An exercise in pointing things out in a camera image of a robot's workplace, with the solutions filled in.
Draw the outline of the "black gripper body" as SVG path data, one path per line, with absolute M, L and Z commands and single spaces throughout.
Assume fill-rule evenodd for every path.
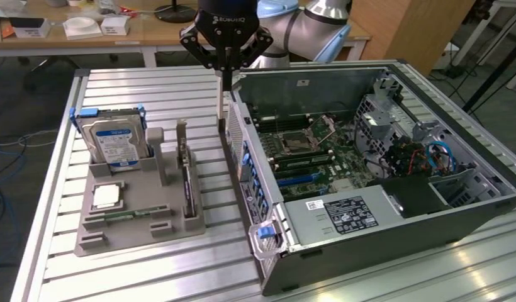
M 240 48 L 259 27 L 257 1 L 197 1 L 195 27 L 208 44 L 217 50 Z

